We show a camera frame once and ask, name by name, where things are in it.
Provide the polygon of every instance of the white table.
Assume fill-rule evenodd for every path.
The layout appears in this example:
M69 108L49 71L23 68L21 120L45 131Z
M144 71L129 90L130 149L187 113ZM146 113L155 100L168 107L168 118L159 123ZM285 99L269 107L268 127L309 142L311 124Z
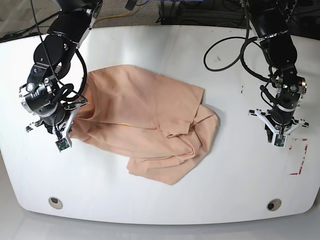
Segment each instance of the white table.
M134 26L94 29L80 52L88 71L132 64L206 89L204 103L219 116L211 153L173 186L128 174L128 157L73 140L59 153L55 136L23 109L18 90L33 65L38 37L0 44L0 148L19 204L26 210L103 222L187 225L240 222L304 213L320 186L320 42L294 37L299 75L308 84L296 118L310 123L297 129L285 148L267 143L264 124L250 109L267 110L257 79L240 63L212 73L203 65L205 51L217 40L244 36L240 29L194 26ZM211 67L223 67L239 53L241 40L221 44L209 55ZM261 51L250 46L247 64L267 75ZM79 87L83 71L74 57L63 79ZM304 146L308 144L301 174ZM52 208L56 197L63 208ZM267 204L281 199L277 211Z

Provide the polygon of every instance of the crumpled fabric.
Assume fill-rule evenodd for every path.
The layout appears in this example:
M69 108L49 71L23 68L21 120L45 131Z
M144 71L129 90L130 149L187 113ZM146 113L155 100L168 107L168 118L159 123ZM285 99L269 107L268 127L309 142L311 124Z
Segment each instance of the crumpled fabric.
M132 65L89 72L71 138L129 156L130 174L173 185L210 151L218 117L204 89Z

